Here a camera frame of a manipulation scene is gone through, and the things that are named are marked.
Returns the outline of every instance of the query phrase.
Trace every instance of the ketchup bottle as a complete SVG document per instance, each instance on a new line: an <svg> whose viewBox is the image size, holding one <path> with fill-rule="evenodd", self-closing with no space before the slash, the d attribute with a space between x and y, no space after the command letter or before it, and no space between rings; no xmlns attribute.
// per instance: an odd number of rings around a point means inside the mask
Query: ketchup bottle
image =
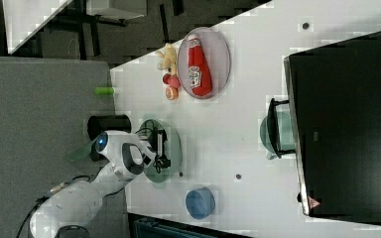
<svg viewBox="0 0 381 238"><path fill-rule="evenodd" d="M205 96L212 90L211 74L197 35L190 35L188 73L192 92Z"/></svg>

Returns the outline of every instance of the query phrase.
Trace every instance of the plate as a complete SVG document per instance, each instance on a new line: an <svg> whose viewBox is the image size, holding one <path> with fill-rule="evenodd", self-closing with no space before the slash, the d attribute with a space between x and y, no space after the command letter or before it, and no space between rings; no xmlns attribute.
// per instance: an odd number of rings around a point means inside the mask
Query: plate
<svg viewBox="0 0 381 238"><path fill-rule="evenodd" d="M144 169L145 176L155 182L162 183L166 181L171 175L179 171L179 167L182 163L182 146L181 140L179 138L178 131L170 126L168 123L164 121L158 120L146 120L140 127L140 130L143 128L158 128L159 130L165 130L167 135L167 141L164 144L165 153L167 159L171 161L171 166L166 169L161 169L161 172L158 174L156 172L156 168L153 165L150 165ZM141 135L150 136L150 131L145 130Z"/></svg>
<svg viewBox="0 0 381 238"><path fill-rule="evenodd" d="M212 90L205 96L195 95L191 90L191 81L188 77L188 36L190 34L198 35L211 73ZM210 28L196 28L185 36L178 53L178 76L182 87L190 96L197 99L215 96L225 86L229 74L230 52L227 43L219 33Z"/></svg>

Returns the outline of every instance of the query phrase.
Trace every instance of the green mug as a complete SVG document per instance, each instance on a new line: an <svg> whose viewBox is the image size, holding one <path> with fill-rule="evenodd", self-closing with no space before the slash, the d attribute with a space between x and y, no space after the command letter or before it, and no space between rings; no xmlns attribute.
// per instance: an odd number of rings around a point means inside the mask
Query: green mug
<svg viewBox="0 0 381 238"><path fill-rule="evenodd" d="M295 150L296 145L293 138L293 127L292 127L292 119L290 115L286 112L277 112L278 119L278 128L280 131L280 145L281 150ZM268 150L267 159L273 160L277 158L275 155L274 149L272 148L271 142L269 140L268 128L267 128L267 117L261 123L260 128L260 136L262 140L262 144Z"/></svg>

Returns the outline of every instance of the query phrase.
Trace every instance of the warning label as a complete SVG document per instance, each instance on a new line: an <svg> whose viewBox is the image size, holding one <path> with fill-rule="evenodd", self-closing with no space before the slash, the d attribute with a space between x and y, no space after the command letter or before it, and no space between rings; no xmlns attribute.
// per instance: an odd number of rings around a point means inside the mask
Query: warning label
<svg viewBox="0 0 381 238"><path fill-rule="evenodd" d="M311 209L314 209L315 207L320 205L320 203L318 201L314 200L313 198L311 198L309 196L308 196L308 199L309 199L309 207Z"/></svg>

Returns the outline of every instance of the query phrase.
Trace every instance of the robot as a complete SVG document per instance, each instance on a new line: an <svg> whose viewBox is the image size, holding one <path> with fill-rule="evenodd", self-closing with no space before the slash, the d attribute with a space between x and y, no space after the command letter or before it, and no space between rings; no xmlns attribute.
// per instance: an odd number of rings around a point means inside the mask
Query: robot
<svg viewBox="0 0 381 238"><path fill-rule="evenodd" d="M32 215L29 236L90 237L84 226L96 216L103 198L120 191L160 157L153 150L160 146L157 138L150 136L148 140L142 140L136 134L122 131L100 134L95 149L109 163L92 182L78 180L54 187L50 198Z"/></svg>

